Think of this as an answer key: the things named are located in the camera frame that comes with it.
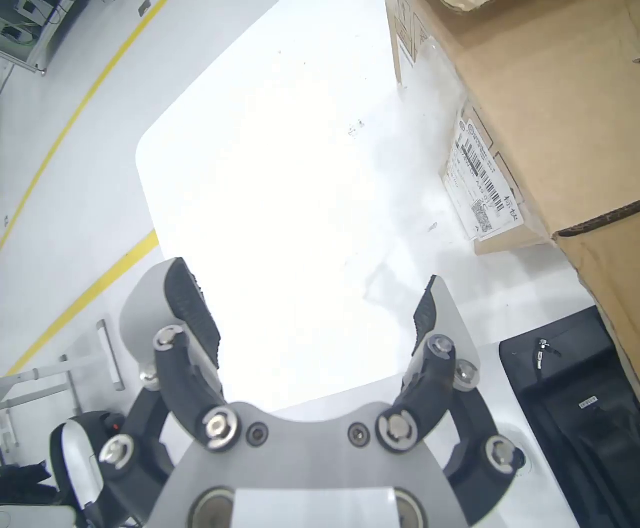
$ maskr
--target white table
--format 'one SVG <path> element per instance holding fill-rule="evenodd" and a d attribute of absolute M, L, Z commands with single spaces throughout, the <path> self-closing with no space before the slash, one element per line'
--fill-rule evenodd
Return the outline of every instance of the white table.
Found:
<path fill-rule="evenodd" d="M 141 140 L 161 247 L 204 290 L 229 401 L 273 411 L 404 371 L 431 274 L 478 345 L 592 304 L 550 246 L 474 255 L 438 176 L 457 93 L 441 70 L 398 89 L 382 0 L 281 0 Z"/>

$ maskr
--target small label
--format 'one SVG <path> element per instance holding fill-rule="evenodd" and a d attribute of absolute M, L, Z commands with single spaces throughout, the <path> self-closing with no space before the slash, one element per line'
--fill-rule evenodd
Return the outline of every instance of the small label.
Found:
<path fill-rule="evenodd" d="M 516 199 L 476 125 L 458 118 L 444 184 L 471 239 L 486 240 L 524 223 Z"/>
<path fill-rule="evenodd" d="M 592 404 L 596 403 L 597 401 L 598 401 L 597 397 L 591 396 L 590 398 L 587 398 L 586 400 L 584 400 L 580 404 L 580 409 L 584 409 L 585 407 L 588 407 L 589 405 L 592 405 Z"/>

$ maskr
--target cardboard box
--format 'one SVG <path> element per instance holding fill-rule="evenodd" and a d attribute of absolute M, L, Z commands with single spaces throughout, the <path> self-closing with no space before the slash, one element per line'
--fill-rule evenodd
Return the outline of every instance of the cardboard box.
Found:
<path fill-rule="evenodd" d="M 433 36 L 518 202 L 519 225 L 476 252 L 555 241 L 640 394 L 640 0 L 494 0 L 470 13 L 387 0 L 387 11 L 398 81 L 399 54 L 415 60 Z"/>

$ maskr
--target black cable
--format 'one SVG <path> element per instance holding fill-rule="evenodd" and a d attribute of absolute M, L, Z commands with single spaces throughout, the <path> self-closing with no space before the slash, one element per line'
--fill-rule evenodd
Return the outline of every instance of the black cable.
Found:
<path fill-rule="evenodd" d="M 42 10 L 34 3 L 33 6 L 38 10 L 38 12 L 44 17 L 44 19 L 46 20 L 45 23 L 49 23 L 52 26 L 57 26 L 60 22 L 62 22 L 62 15 L 58 12 L 57 6 L 54 8 L 54 10 L 51 12 L 51 14 L 49 16 L 46 16 Z M 52 16 L 54 11 L 58 14 L 58 21 L 57 22 L 53 22 L 53 20 L 49 20 Z"/>
<path fill-rule="evenodd" d="M 66 9 L 64 9 L 60 4 L 58 4 L 58 5 L 56 6 L 56 9 L 59 9 L 59 10 L 61 10 L 61 11 L 65 12 L 67 15 L 69 14 L 69 11 L 67 11 Z"/>
<path fill-rule="evenodd" d="M 6 85 L 7 81 L 9 80 L 9 77 L 11 77 L 11 74 L 13 73 L 13 69 L 14 68 L 15 68 L 15 64 L 11 64 L 11 70 L 9 70 L 9 73 L 7 73 L 6 77 L 4 78 L 2 86 L 0 86 L 0 95 L 2 94 L 2 92 L 4 90 L 4 86 Z"/>

